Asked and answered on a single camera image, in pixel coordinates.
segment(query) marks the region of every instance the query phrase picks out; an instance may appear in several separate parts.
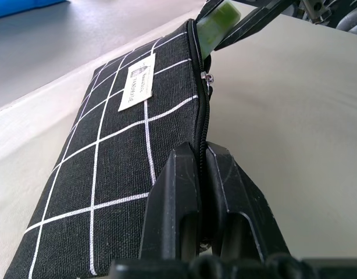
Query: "black plastic part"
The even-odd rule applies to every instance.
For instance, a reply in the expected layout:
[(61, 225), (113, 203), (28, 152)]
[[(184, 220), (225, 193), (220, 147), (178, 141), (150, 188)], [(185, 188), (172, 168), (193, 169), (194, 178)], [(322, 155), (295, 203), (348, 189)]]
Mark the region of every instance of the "black plastic part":
[(201, 200), (197, 164), (188, 143), (171, 151), (145, 210), (140, 259), (190, 261), (198, 253)]
[(206, 161), (207, 191), (202, 201), (204, 222), (212, 224), (208, 234), (213, 237), (213, 253), (224, 260), (262, 263), (271, 254), (289, 254), (264, 195), (229, 151), (208, 142)]
[(228, 35), (225, 36), (225, 39), (215, 50), (218, 51), (259, 32), (295, 1), (296, 0), (273, 0), (265, 7), (253, 10), (229, 31)]
[(190, 264), (179, 260), (117, 260), (110, 279), (357, 279), (357, 260), (303, 260), (273, 255), (266, 264), (255, 260), (224, 262), (201, 256)]
[(221, 257), (183, 261), (198, 252), (205, 224), (197, 165), (186, 143), (171, 152), (149, 195), (140, 259), (116, 260), (110, 279), (357, 279), (357, 259), (294, 259), (260, 190), (227, 149), (208, 147), (201, 199), (213, 252)]

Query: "gray floor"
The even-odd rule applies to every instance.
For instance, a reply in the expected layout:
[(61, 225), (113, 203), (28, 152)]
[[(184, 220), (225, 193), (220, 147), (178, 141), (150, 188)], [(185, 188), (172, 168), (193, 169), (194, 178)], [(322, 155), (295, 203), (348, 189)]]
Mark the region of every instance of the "gray floor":
[(71, 0), (1, 18), (0, 107), (203, 2)]

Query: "white grid line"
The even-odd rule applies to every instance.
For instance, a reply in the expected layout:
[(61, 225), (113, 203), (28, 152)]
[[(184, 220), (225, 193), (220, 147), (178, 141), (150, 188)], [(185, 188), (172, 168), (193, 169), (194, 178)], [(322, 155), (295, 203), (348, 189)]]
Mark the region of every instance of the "white grid line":
[[(115, 95), (121, 93), (123, 90), (124, 90), (124, 89), (119, 90), (118, 92), (115, 92), (114, 94), (112, 94), (112, 95), (109, 97), (109, 99), (110, 99), (111, 97), (114, 97)], [(97, 105), (95, 105), (95, 106), (94, 106), (93, 108), (91, 108), (89, 111), (87, 111), (85, 115), (83, 115), (82, 117), (79, 118), (79, 120), (77, 121), (77, 123), (75, 123), (75, 125), (73, 126), (73, 128), (70, 130), (70, 132), (75, 128), (75, 126), (77, 126), (77, 125), (79, 124), (80, 120), (82, 120), (83, 118), (86, 117), (87, 114), (89, 114), (89, 112), (91, 112), (91, 111), (93, 111), (94, 109), (98, 108), (99, 106), (101, 106), (101, 105), (102, 105), (103, 103), (105, 103), (105, 102), (106, 102), (106, 99), (103, 100), (101, 103), (98, 103)]]
[[(153, 44), (153, 46), (151, 48), (150, 55), (153, 55), (154, 47), (155, 47), (157, 42), (155, 42), (155, 44)], [(153, 160), (152, 151), (151, 151), (151, 145), (150, 145), (148, 100), (144, 101), (144, 117), (145, 117), (144, 123), (145, 123), (146, 149), (147, 149), (147, 153), (148, 153), (151, 183), (152, 183), (152, 185), (154, 185), (154, 183), (155, 183), (155, 170), (154, 170), (154, 160)]]
[[(145, 45), (142, 45), (142, 46), (139, 46), (138, 48), (136, 48), (134, 51), (136, 51), (136, 50), (138, 50), (138, 49), (140, 49), (140, 48), (143, 48), (143, 47), (145, 47), (145, 46), (147, 46), (148, 44), (152, 44), (152, 43), (154, 43), (154, 41), (151, 41), (151, 42), (148, 42), (147, 44), (145, 44)], [(111, 62), (111, 63), (106, 63), (106, 64), (108, 64), (105, 68), (107, 68), (107, 67), (109, 67), (109, 66), (111, 66), (112, 64), (114, 64), (114, 63), (116, 63), (116, 62), (118, 62), (120, 59), (122, 59), (123, 58), (123, 56), (121, 56), (121, 57), (119, 57), (119, 58), (117, 58), (115, 61), (113, 61), (113, 62)]]
[[(95, 205), (93, 208), (94, 208), (94, 210), (97, 210), (97, 209), (100, 209), (100, 208), (107, 208), (107, 207), (112, 206), (112, 205), (118, 205), (120, 203), (125, 203), (125, 202), (129, 202), (129, 201), (135, 201), (136, 199), (146, 198), (148, 195), (149, 195), (149, 193), (147, 192), (147, 193), (143, 193), (143, 194), (128, 196), (126, 198), (116, 199), (114, 201), (100, 203), (99, 205)], [(82, 213), (85, 213), (85, 212), (89, 212), (89, 211), (91, 211), (91, 208), (92, 207), (89, 206), (87, 208), (74, 210), (74, 211), (71, 211), (71, 212), (67, 212), (67, 213), (52, 217), (52, 218), (48, 218), (48, 219), (46, 219), (44, 221), (41, 221), (39, 223), (36, 223), (36, 224), (30, 226), (29, 228), (26, 229), (26, 231), (24, 233), (27, 233), (27, 232), (31, 231), (32, 229), (34, 229), (34, 228), (37, 228), (37, 227), (42, 226), (44, 224), (51, 223), (53, 221), (57, 221), (57, 220), (64, 219), (66, 217), (70, 217), (70, 216), (82, 214)]]
[[(151, 118), (149, 118), (148, 120), (149, 120), (149, 122), (151, 122), (151, 121), (155, 121), (155, 120), (157, 120), (157, 119), (160, 119), (160, 118), (162, 118), (162, 117), (165, 117), (165, 116), (167, 116), (167, 115), (173, 113), (174, 111), (176, 111), (177, 109), (179, 109), (180, 107), (182, 107), (183, 105), (185, 105), (186, 103), (190, 102), (191, 100), (197, 99), (197, 98), (198, 98), (197, 95), (194, 95), (193, 97), (187, 98), (186, 100), (182, 101), (181, 103), (179, 103), (179, 104), (176, 105), (175, 107), (171, 108), (171, 109), (168, 110), (167, 112), (164, 112), (164, 113), (161, 113), (161, 114), (159, 114), (159, 115), (157, 115), (157, 116), (151, 117)], [(129, 128), (132, 128), (132, 127), (134, 127), (134, 126), (137, 126), (137, 125), (140, 125), (140, 124), (144, 124), (144, 123), (145, 123), (145, 120), (141, 120), (141, 121), (135, 122), (135, 123), (133, 123), (133, 124), (131, 124), (131, 125), (129, 125), (129, 126), (123, 128), (123, 129), (119, 130), (118, 132), (115, 132), (115, 133), (110, 134), (110, 135), (108, 135), (108, 136), (106, 136), (106, 137), (104, 137), (104, 138), (101, 138), (101, 139), (99, 140), (99, 142), (105, 141), (105, 140), (107, 140), (107, 139), (109, 139), (109, 138), (112, 138), (112, 137), (114, 137), (114, 136), (116, 136), (116, 135), (121, 134), (122, 132), (128, 130)], [(72, 158), (72, 157), (75, 156), (76, 154), (80, 153), (80, 152), (83, 151), (83, 150), (86, 150), (87, 148), (89, 148), (89, 147), (95, 145), (96, 143), (97, 143), (97, 142), (93, 142), (93, 143), (91, 143), (91, 144), (89, 144), (89, 145), (87, 145), (87, 146), (85, 146), (85, 147), (79, 149), (77, 152), (75, 152), (75, 153), (69, 155), (67, 158), (65, 158), (64, 161), (62, 161), (61, 163), (59, 163), (59, 164), (56, 166), (56, 168), (59, 167), (63, 162), (69, 160), (70, 158)], [(94, 209), (105, 208), (105, 207), (107, 207), (107, 206), (115, 205), (115, 204), (118, 204), (118, 203), (133, 201), (133, 200), (137, 199), (137, 198), (136, 198), (137, 196), (139, 196), (139, 195), (129, 196), (129, 197), (126, 197), (126, 198), (123, 198), (123, 199), (117, 199), (117, 200), (115, 200), (115, 201), (105, 202), (105, 203), (102, 203), (102, 204), (99, 204), (99, 205), (95, 205), (95, 206), (94, 206)], [(68, 216), (80, 214), (80, 213), (82, 213), (82, 212), (88, 212), (88, 211), (90, 211), (90, 210), (91, 210), (91, 207), (88, 207), (88, 208), (75, 210), (75, 211), (72, 211), (72, 212), (69, 212), (69, 213), (64, 213), (64, 214), (62, 214), (62, 215), (58, 215), (58, 216), (55, 216), (55, 217), (46, 219), (46, 220), (44, 220), (44, 221), (41, 221), (41, 222), (39, 222), (39, 223), (36, 223), (36, 224), (30, 226), (29, 228), (27, 228), (27, 230), (25, 231), (25, 233), (27, 233), (28, 231), (30, 231), (30, 230), (32, 230), (32, 229), (34, 229), (34, 228), (36, 228), (36, 227), (42, 226), (43, 224), (50, 223), (50, 222), (53, 222), (53, 221), (56, 221), (56, 220), (59, 220), (59, 219), (62, 219), (62, 218), (68, 217)]]
[[(173, 65), (171, 65), (171, 66), (169, 66), (169, 67), (167, 67), (167, 68), (164, 68), (163, 70), (157, 71), (154, 75), (160, 74), (160, 73), (162, 73), (162, 72), (164, 72), (164, 71), (166, 71), (166, 70), (168, 70), (168, 69), (171, 69), (172, 67), (175, 67), (175, 66), (177, 66), (177, 65), (179, 65), (179, 64), (182, 64), (182, 63), (185, 63), (185, 62), (188, 62), (188, 61), (191, 61), (191, 59), (188, 58), (188, 59), (182, 60), (182, 61), (180, 61), (180, 62), (177, 62), (177, 63), (175, 63), (175, 64), (173, 64)], [(113, 95), (111, 95), (111, 96), (109, 97), (109, 99), (110, 99), (111, 97), (114, 97), (115, 95), (121, 93), (123, 90), (124, 90), (124, 89), (119, 90), (118, 92), (114, 93)], [(89, 114), (89, 112), (91, 112), (92, 110), (94, 110), (94, 109), (97, 108), (98, 106), (102, 105), (104, 102), (106, 102), (106, 99), (103, 100), (102, 102), (98, 103), (96, 106), (94, 106), (94, 107), (91, 108), (89, 111), (87, 111), (87, 113), (86, 113), (85, 115), (83, 115), (81, 118), (79, 118), (79, 120), (77, 121), (77, 123), (75, 123), (74, 126), (71, 128), (70, 132), (75, 128), (76, 125), (79, 124), (80, 120), (82, 120), (83, 118), (85, 118), (85, 116), (86, 116), (87, 114)]]
[(95, 75), (96, 80), (95, 80), (95, 82), (94, 82), (93, 85), (92, 85), (91, 92), (84, 98), (84, 100), (82, 101), (82, 103), (80, 104), (80, 106), (82, 106), (82, 104), (84, 103), (84, 101), (85, 101), (86, 99), (87, 99), (87, 103), (88, 103), (88, 100), (90, 99), (91, 94), (92, 94), (92, 92), (93, 92), (93, 90), (94, 90), (94, 88), (95, 88), (95, 86), (96, 86), (97, 81), (98, 81), (98, 78), (99, 78), (101, 72), (104, 70), (104, 68), (106, 68), (106, 67), (108, 66), (108, 63), (109, 63), (109, 62), (107, 61), (107, 63), (101, 68), (101, 70), (98, 72), (98, 74)]
[(188, 62), (188, 61), (191, 61), (191, 59), (188, 58), (188, 59), (179, 61), (179, 62), (177, 62), (177, 63), (175, 63), (175, 64), (173, 64), (173, 65), (171, 65), (171, 66), (169, 66), (169, 67), (167, 67), (167, 68), (164, 68), (163, 70), (157, 71), (155, 74), (160, 74), (160, 73), (163, 72), (163, 71), (166, 71), (166, 70), (168, 70), (168, 69), (171, 69), (171, 68), (173, 68), (173, 67), (176, 67), (176, 66), (179, 65), (179, 64), (182, 64), (182, 63), (185, 63), (185, 62)]
[(106, 107), (108, 106), (108, 102), (109, 102), (109, 98), (110, 98), (111, 92), (113, 91), (113, 87), (114, 87), (116, 78), (118, 76), (120, 67), (123, 64), (125, 58), (128, 56), (128, 54), (126, 56), (124, 56), (124, 58), (120, 62), (119, 67), (118, 67), (118, 69), (117, 69), (117, 71), (115, 73), (115, 77), (114, 77), (113, 83), (110, 86), (110, 90), (109, 90), (108, 96), (106, 97), (105, 105), (103, 106), (101, 120), (99, 122), (99, 127), (98, 127), (98, 132), (97, 132), (97, 143), (96, 143), (96, 148), (95, 148), (95, 159), (94, 159), (94, 165), (93, 165), (93, 179), (92, 179), (92, 193), (91, 193), (91, 217), (90, 217), (90, 272), (94, 276), (97, 275), (97, 273), (95, 271), (95, 266), (94, 266), (93, 226), (94, 226), (94, 205), (95, 205), (95, 191), (96, 191), (96, 178), (97, 178), (97, 161), (98, 161), (99, 138), (101, 136), (103, 118), (105, 117)]
[[(95, 80), (95, 83), (97, 82), (97, 79), (99, 77), (99, 75), (101, 74), (101, 71), (98, 73), (97, 75), (97, 78)], [(87, 106), (87, 103), (88, 103), (88, 100), (90, 99), (91, 97), (91, 94), (88, 95), (88, 98), (87, 98), (87, 102), (85, 103), (84, 107), (83, 107), (83, 110), (81, 111), (80, 113), (80, 117), (82, 117), (83, 113), (84, 113), (84, 109), (85, 107)], [(65, 149), (65, 152), (63, 153), (63, 156), (62, 156), (62, 160), (64, 160), (66, 154), (67, 154), (67, 151), (69, 150), (69, 146), (70, 146), (70, 143), (73, 139), (73, 136), (75, 134), (75, 131), (76, 131), (76, 127), (73, 129), (73, 133), (69, 139), (69, 142), (67, 143), (67, 147)], [(48, 205), (49, 205), (49, 201), (51, 200), (51, 196), (52, 196), (52, 192), (53, 192), (53, 189), (55, 187), (55, 183), (56, 183), (56, 179), (57, 179), (57, 176), (58, 176), (58, 173), (60, 171), (60, 168), (61, 166), (58, 167), (57, 169), (57, 172), (56, 172), (56, 175), (55, 175), (55, 178), (53, 179), (53, 183), (52, 183), (52, 186), (51, 186), (51, 189), (49, 190), (49, 194), (48, 194), (48, 198), (47, 198), (47, 202), (45, 204), (45, 207), (44, 207), (44, 212), (43, 212), (43, 215), (42, 215), (42, 218), (41, 218), (41, 221), (43, 222), (44, 221), (44, 218), (45, 218), (45, 215), (47, 213), (47, 210), (48, 210)], [(35, 263), (37, 261), (37, 256), (38, 256), (38, 252), (39, 252), (39, 245), (40, 245), (40, 238), (41, 238), (41, 233), (42, 233), (42, 229), (43, 229), (43, 225), (41, 224), (40, 225), (40, 228), (39, 228), (39, 233), (38, 233), (38, 238), (37, 238), (37, 243), (36, 243), (36, 246), (35, 246), (35, 251), (34, 251), (34, 256), (33, 256), (33, 261), (31, 262), (31, 266), (30, 266), (30, 271), (28, 273), (28, 279), (32, 279), (33, 277), (33, 272), (34, 272), (34, 268), (35, 268)]]
[[(183, 32), (183, 33), (181, 33), (181, 34), (176, 35), (175, 37), (173, 37), (173, 38), (167, 40), (166, 42), (160, 44), (159, 46), (157, 46), (157, 48), (161, 47), (162, 45), (168, 43), (169, 41), (171, 41), (171, 40), (173, 40), (173, 39), (175, 39), (175, 38), (177, 38), (177, 37), (179, 37), (179, 36), (181, 36), (181, 35), (183, 35), (183, 34), (186, 34), (186, 33), (187, 33), (187, 32)], [(153, 45), (153, 47), (152, 47), (152, 49), (151, 49), (151, 53), (153, 53), (154, 46), (155, 46), (155, 44), (156, 44), (159, 40), (160, 40), (160, 39), (158, 39), (158, 40), (154, 43), (154, 45)], [(99, 208), (103, 208), (103, 207), (106, 207), (106, 206), (110, 206), (110, 205), (117, 204), (117, 203), (119, 203), (118, 201), (120, 201), (120, 200), (131, 201), (131, 200), (133, 200), (133, 197), (134, 197), (134, 196), (131, 196), (131, 197), (123, 198), (123, 199), (120, 199), (120, 200), (115, 200), (115, 201), (103, 203), (103, 204), (101, 204), (101, 205), (96, 205), (96, 206), (94, 205), (95, 180), (96, 180), (96, 174), (97, 174), (97, 156), (98, 156), (98, 155), (97, 155), (97, 153), (98, 153), (97, 151), (98, 151), (98, 145), (99, 145), (99, 143), (102, 142), (102, 141), (104, 141), (104, 140), (106, 140), (106, 139), (108, 139), (108, 138), (110, 138), (110, 137), (116, 136), (116, 135), (118, 135), (118, 134), (120, 134), (120, 133), (122, 133), (122, 132), (128, 130), (129, 128), (132, 128), (132, 127), (134, 127), (134, 126), (136, 126), (136, 125), (139, 125), (139, 124), (142, 124), (142, 123), (145, 123), (145, 126), (147, 127), (147, 130), (148, 130), (148, 125), (146, 125), (146, 124), (148, 124), (148, 122), (154, 121), (154, 120), (159, 119), (159, 118), (161, 118), (161, 117), (164, 117), (164, 116), (170, 114), (171, 112), (174, 112), (176, 109), (178, 109), (179, 107), (183, 106), (185, 103), (189, 102), (190, 100), (192, 100), (192, 99), (198, 97), (197, 95), (195, 95), (195, 96), (193, 96), (193, 97), (190, 97), (190, 98), (188, 98), (187, 100), (183, 101), (181, 104), (179, 104), (179, 105), (177, 105), (176, 107), (174, 107), (173, 109), (170, 109), (168, 112), (165, 112), (165, 113), (162, 113), (161, 115), (157, 115), (157, 116), (155, 116), (155, 117), (152, 117), (151, 119), (147, 118), (147, 104), (146, 104), (145, 120), (135, 122), (135, 123), (133, 123), (133, 124), (131, 124), (131, 125), (125, 127), (124, 129), (121, 129), (121, 130), (118, 131), (118, 132), (115, 132), (115, 133), (113, 133), (113, 134), (111, 134), (111, 135), (109, 135), (109, 136), (107, 136), (107, 137), (104, 137), (104, 138), (100, 139), (99, 137), (100, 137), (100, 135), (101, 135), (102, 121), (103, 121), (103, 117), (104, 117), (104, 115), (105, 115), (105, 109), (106, 109), (106, 106), (107, 106), (107, 103), (108, 103), (108, 99), (111, 98), (112, 96), (116, 95), (117, 93), (119, 93), (119, 92), (122, 91), (122, 90), (121, 90), (121, 91), (118, 91), (117, 93), (115, 93), (115, 94), (113, 94), (112, 96), (110, 96), (110, 93), (111, 93), (111, 90), (112, 90), (113, 85), (114, 85), (114, 83), (115, 83), (115, 80), (116, 80), (116, 77), (117, 77), (118, 72), (119, 72), (122, 68), (126, 67), (127, 65), (129, 65), (130, 63), (136, 61), (137, 59), (139, 59), (140, 57), (146, 55), (147, 53), (148, 53), (148, 52), (146, 52), (146, 53), (140, 55), (138, 58), (132, 60), (132, 61), (129, 62), (128, 64), (124, 65), (123, 67), (120, 67), (120, 66), (122, 65), (123, 61), (125, 60), (125, 58), (127, 57), (128, 54), (125, 55), (125, 56), (123, 57), (123, 60), (122, 60), (122, 61), (120, 62), (120, 64), (119, 64), (118, 70), (117, 70), (116, 72), (114, 72), (113, 74), (111, 74), (110, 76), (108, 76), (106, 79), (102, 80), (98, 85), (96, 85), (97, 79), (98, 79), (98, 77), (101, 75), (101, 72), (103, 71), (103, 69), (105, 69), (105, 68), (108, 66), (108, 63), (106, 63), (106, 64), (103, 66), (103, 68), (102, 68), (102, 69), (98, 72), (98, 74), (96, 75), (96, 80), (95, 80), (95, 82), (94, 82), (94, 84), (93, 84), (93, 86), (92, 86), (92, 88), (91, 88), (91, 92), (90, 92), (90, 93), (84, 98), (84, 100), (82, 101), (81, 105), (82, 105), (84, 102), (86, 102), (86, 104), (85, 104), (84, 107), (83, 107), (83, 110), (82, 110), (82, 112), (81, 112), (81, 114), (80, 114), (80, 118), (79, 118), (78, 122), (77, 122), (77, 123), (74, 125), (74, 127), (72, 128), (73, 133), (72, 133), (72, 136), (71, 136), (70, 139), (69, 139), (69, 142), (67, 143), (67, 147), (66, 147), (65, 152), (64, 152), (64, 154), (63, 154), (63, 158), (62, 158), (61, 162), (60, 162), (55, 168), (53, 168), (53, 171), (52, 171), (52, 172), (54, 172), (55, 169), (57, 169), (57, 172), (56, 172), (55, 178), (54, 178), (54, 180), (53, 180), (51, 190), (49, 191), (48, 199), (47, 199), (47, 202), (46, 202), (46, 205), (45, 205), (45, 209), (44, 209), (44, 212), (43, 212), (43, 215), (42, 215), (42, 220), (41, 220), (40, 223), (37, 223), (37, 224), (31, 226), (30, 228), (28, 228), (28, 229), (25, 231), (25, 233), (26, 233), (27, 231), (33, 229), (34, 227), (40, 226), (39, 233), (38, 233), (38, 238), (37, 238), (37, 244), (36, 244), (35, 252), (34, 252), (34, 257), (33, 257), (33, 261), (32, 261), (32, 263), (31, 263), (30, 271), (29, 271), (29, 275), (28, 275), (28, 278), (29, 278), (29, 279), (32, 279), (32, 276), (33, 276), (33, 270), (34, 270), (34, 266), (35, 266), (36, 259), (37, 259), (37, 255), (38, 255), (38, 250), (39, 250), (39, 245), (40, 245), (40, 238), (41, 238), (41, 232), (42, 232), (43, 224), (49, 223), (50, 221), (59, 220), (59, 219), (61, 219), (60, 216), (63, 216), (63, 218), (65, 218), (65, 217), (67, 217), (67, 216), (72, 216), (72, 215), (74, 215), (74, 214), (75, 214), (74, 212), (77, 212), (76, 214), (79, 214), (79, 213), (87, 212), (87, 211), (88, 211), (88, 210), (85, 210), (85, 209), (75, 210), (74, 212), (65, 213), (65, 214), (62, 214), (62, 215), (60, 215), (60, 216), (55, 216), (55, 217), (53, 217), (53, 218), (44, 220), (45, 215), (46, 215), (47, 210), (48, 210), (48, 205), (49, 205), (49, 201), (50, 201), (50, 198), (51, 198), (51, 195), (52, 195), (52, 192), (53, 192), (53, 188), (54, 188), (54, 185), (55, 185), (55, 182), (56, 182), (56, 179), (57, 179), (57, 176), (58, 176), (60, 167), (61, 167), (61, 165), (63, 164), (63, 162), (65, 162), (65, 161), (67, 161), (68, 159), (72, 158), (74, 155), (80, 153), (81, 151), (86, 150), (87, 148), (89, 148), (89, 147), (91, 147), (91, 146), (93, 146), (93, 145), (96, 145), (96, 150), (95, 150), (95, 163), (94, 163), (94, 179), (93, 179), (94, 185), (92, 185), (91, 206), (89, 207), (89, 211), (91, 212), (91, 220), (90, 220), (90, 223), (91, 223), (91, 224), (90, 224), (90, 261), (91, 261), (91, 263), (90, 263), (90, 271), (91, 271), (91, 273), (92, 273), (93, 275), (96, 276), (97, 274), (96, 274), (96, 272), (95, 272), (95, 270), (94, 270), (94, 262), (93, 262), (93, 237), (92, 237), (92, 236), (93, 236), (93, 214), (94, 214), (94, 210), (95, 210), (95, 209), (99, 209)], [(163, 70), (161, 70), (161, 71), (156, 72), (155, 74), (161, 73), (161, 72), (163, 72), (164, 70), (170, 69), (170, 68), (172, 68), (172, 67), (175, 67), (176, 65), (179, 65), (179, 64), (181, 64), (181, 63), (184, 63), (184, 62), (190, 61), (190, 60), (191, 60), (191, 59), (186, 59), (186, 60), (184, 60), (184, 61), (178, 62), (178, 63), (176, 63), (175, 65), (171, 65), (171, 66), (169, 66), (169, 67), (167, 67), (167, 68), (165, 68), (165, 69), (163, 69)], [(104, 101), (102, 101), (101, 103), (97, 104), (97, 106), (95, 106), (94, 108), (92, 108), (92, 109), (90, 110), (90, 111), (94, 110), (96, 107), (98, 107), (99, 105), (101, 105), (102, 103), (105, 102), (104, 110), (103, 110), (102, 117), (101, 117), (101, 121), (100, 121), (100, 126), (99, 126), (99, 131), (98, 131), (97, 140), (96, 140), (95, 142), (93, 142), (93, 143), (91, 143), (91, 144), (89, 144), (89, 145), (87, 145), (87, 146), (85, 146), (85, 147), (79, 149), (78, 151), (72, 153), (72, 154), (69, 155), (67, 158), (65, 158), (66, 153), (67, 153), (68, 148), (69, 148), (69, 145), (70, 145), (70, 143), (71, 143), (71, 140), (72, 140), (72, 138), (73, 138), (73, 136), (74, 136), (74, 133), (75, 133), (75, 131), (76, 131), (76, 128), (77, 128), (77, 126), (78, 126), (80, 120), (83, 118), (83, 113), (84, 113), (85, 107), (87, 106), (87, 103), (88, 103), (88, 101), (89, 101), (89, 98), (90, 98), (92, 92), (93, 92), (98, 86), (100, 86), (105, 80), (107, 80), (109, 77), (113, 76), (114, 74), (115, 74), (115, 78), (114, 78), (114, 81), (113, 81), (112, 86), (111, 86), (111, 88), (110, 88), (108, 97), (107, 97)], [(153, 182), (155, 182), (155, 174), (153, 175), (152, 179), (153, 179)], [(136, 195), (136, 196), (146, 197), (147, 195), (148, 195), (148, 193), (144, 193), (144, 194), (140, 194), (140, 195)]]
[[(173, 39), (176, 39), (177, 37), (179, 37), (179, 36), (181, 36), (181, 35), (183, 35), (183, 34), (187, 34), (187, 32), (182, 32), (182, 33), (180, 33), (180, 34), (174, 36), (173, 38), (167, 40), (166, 42), (164, 42), (164, 43), (158, 45), (155, 49), (161, 47), (162, 45), (167, 44), (168, 42), (172, 41)], [(138, 58), (135, 58), (135, 59), (133, 59), (131, 62), (128, 62), (127, 64), (125, 64), (125, 65), (124, 65), (123, 67), (121, 67), (120, 69), (123, 69), (124, 67), (128, 66), (129, 64), (135, 62), (137, 59), (143, 57), (144, 55), (148, 54), (149, 52), (150, 52), (150, 51), (147, 51), (147, 52), (145, 52), (144, 54), (141, 54)], [(115, 74), (115, 72), (112, 73), (111, 75), (109, 75), (109, 76), (108, 76), (107, 78), (105, 78), (104, 80), (102, 80), (99, 84), (97, 84), (97, 85), (91, 90), (90, 93), (92, 93), (93, 90), (96, 90), (97, 87), (99, 87), (104, 81), (106, 81), (107, 79), (109, 79), (109, 77), (112, 77), (114, 74)]]

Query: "zipper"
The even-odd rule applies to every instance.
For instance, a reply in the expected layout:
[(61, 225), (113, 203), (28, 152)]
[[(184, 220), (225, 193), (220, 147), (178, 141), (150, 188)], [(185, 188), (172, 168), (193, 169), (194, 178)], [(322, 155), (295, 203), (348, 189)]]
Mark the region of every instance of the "zipper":
[(215, 81), (215, 79), (213, 78), (213, 75), (207, 73), (206, 71), (203, 71), (201, 73), (201, 79), (205, 80), (207, 83), (207, 93), (209, 94), (209, 86), (211, 83), (213, 83)]
[(205, 156), (206, 156), (206, 138), (208, 132), (208, 124), (209, 124), (209, 86), (213, 83), (213, 76), (208, 74), (204, 70), (204, 65), (202, 61), (202, 55), (197, 43), (197, 30), (196, 25), (193, 20), (189, 21), (188, 24), (188, 33), (189, 33), (189, 42), (190, 42), (190, 49), (192, 52), (193, 58), (193, 68), (194, 74), (196, 75), (196, 82), (199, 94), (199, 116), (198, 116), (198, 123), (197, 127), (203, 127), (201, 133), (196, 134), (195, 140), (199, 140), (199, 162), (198, 162), (198, 170), (199, 170), (199, 180), (203, 180), (203, 174), (205, 171)]

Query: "blue object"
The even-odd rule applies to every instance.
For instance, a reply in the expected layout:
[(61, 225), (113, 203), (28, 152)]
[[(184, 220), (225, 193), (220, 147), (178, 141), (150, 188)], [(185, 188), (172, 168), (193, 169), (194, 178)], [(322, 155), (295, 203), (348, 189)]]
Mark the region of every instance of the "blue object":
[(65, 0), (0, 0), (0, 17), (64, 1)]

